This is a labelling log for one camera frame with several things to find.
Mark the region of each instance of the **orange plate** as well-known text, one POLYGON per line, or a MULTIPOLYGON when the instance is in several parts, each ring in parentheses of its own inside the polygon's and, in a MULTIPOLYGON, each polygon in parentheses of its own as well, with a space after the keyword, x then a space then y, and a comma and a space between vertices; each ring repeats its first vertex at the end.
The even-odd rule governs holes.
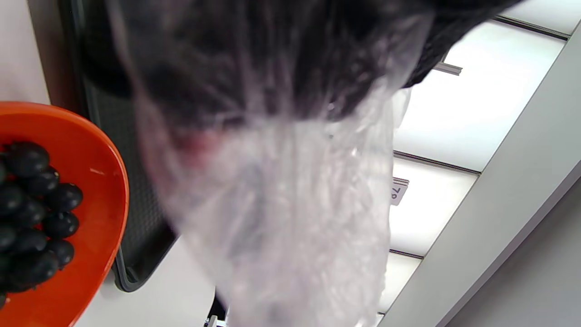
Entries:
POLYGON ((129 208, 121 155, 98 127, 70 111, 25 102, 0 102, 0 142, 33 141, 45 147, 61 182, 77 184, 81 223, 69 238, 75 258, 36 291, 10 294, 0 326, 73 326, 111 269, 129 208))

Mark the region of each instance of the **ceiling beam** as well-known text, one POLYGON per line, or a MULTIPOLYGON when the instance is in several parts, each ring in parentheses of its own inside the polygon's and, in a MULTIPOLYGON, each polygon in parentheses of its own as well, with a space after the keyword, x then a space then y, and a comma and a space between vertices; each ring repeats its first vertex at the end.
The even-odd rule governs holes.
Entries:
POLYGON ((552 29, 548 29, 548 28, 543 27, 543 26, 528 23, 528 22, 525 22, 523 20, 518 20, 518 19, 514 19, 514 18, 502 16, 502 15, 498 15, 498 16, 492 18, 492 20, 494 20, 495 22, 500 22, 500 23, 511 25, 511 26, 519 27, 519 28, 525 29, 527 31, 532 31, 532 32, 539 33, 542 35, 554 37, 554 38, 557 38, 557 39, 563 40, 563 41, 568 41, 569 38, 571 37, 571 35, 566 34, 566 33, 562 33, 559 31, 552 30, 552 29))

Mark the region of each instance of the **printed number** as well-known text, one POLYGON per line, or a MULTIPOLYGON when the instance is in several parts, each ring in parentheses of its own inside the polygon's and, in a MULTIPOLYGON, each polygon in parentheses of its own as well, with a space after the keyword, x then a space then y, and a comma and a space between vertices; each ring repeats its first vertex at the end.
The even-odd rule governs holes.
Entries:
POLYGON ((397 190, 396 189, 392 189, 396 194, 392 193, 392 199, 395 200, 397 199, 397 195, 399 194, 399 191, 401 191, 401 187, 399 187, 397 190))

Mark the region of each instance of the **plastic bag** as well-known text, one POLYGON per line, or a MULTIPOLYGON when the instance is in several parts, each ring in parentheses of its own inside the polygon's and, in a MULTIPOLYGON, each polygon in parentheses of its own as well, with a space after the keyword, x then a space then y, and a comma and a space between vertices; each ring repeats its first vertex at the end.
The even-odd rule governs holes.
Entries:
POLYGON ((114 0, 159 198, 232 327, 375 321, 409 0, 114 0), (384 161, 366 160, 385 158, 384 161))

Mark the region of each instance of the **white wall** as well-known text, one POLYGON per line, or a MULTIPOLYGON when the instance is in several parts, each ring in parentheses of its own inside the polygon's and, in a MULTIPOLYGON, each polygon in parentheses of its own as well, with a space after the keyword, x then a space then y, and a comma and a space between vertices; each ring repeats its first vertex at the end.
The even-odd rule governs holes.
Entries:
POLYGON ((26 0, 0 0, 0 101, 49 104, 26 0))
POLYGON ((581 321, 577 182, 447 327, 570 327, 581 321))

